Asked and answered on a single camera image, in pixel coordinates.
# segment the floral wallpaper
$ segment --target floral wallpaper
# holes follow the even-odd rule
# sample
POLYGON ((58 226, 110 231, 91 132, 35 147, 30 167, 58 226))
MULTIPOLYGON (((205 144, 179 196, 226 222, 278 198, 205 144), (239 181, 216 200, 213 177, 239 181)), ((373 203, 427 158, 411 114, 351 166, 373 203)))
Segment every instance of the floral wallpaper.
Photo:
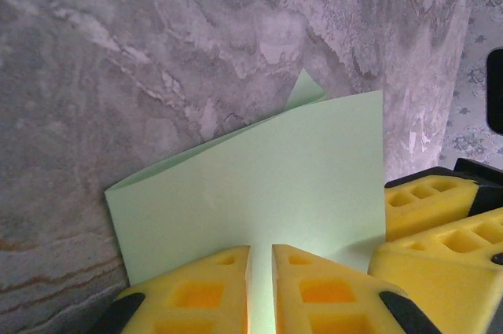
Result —
POLYGON ((503 0, 473 0, 439 165, 467 157, 503 168, 503 136, 486 124, 486 58, 503 47, 503 0))

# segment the yellow foam block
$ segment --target yellow foam block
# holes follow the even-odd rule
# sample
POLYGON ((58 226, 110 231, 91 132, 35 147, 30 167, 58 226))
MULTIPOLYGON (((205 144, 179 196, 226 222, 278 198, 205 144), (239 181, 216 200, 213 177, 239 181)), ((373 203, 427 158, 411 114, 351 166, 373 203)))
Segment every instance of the yellow foam block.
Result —
POLYGON ((474 181, 443 175, 384 189, 386 241, 466 218, 478 189, 474 181))
POLYGON ((278 334, 440 333, 392 284, 288 245, 273 245, 273 259, 278 334), (407 308, 405 323, 392 308, 407 308))
POLYGON ((503 208, 379 247, 369 274, 403 288, 444 333, 485 333, 503 296, 503 208))
POLYGON ((123 291, 117 299, 145 299, 121 334, 248 333, 249 251, 221 251, 123 291))

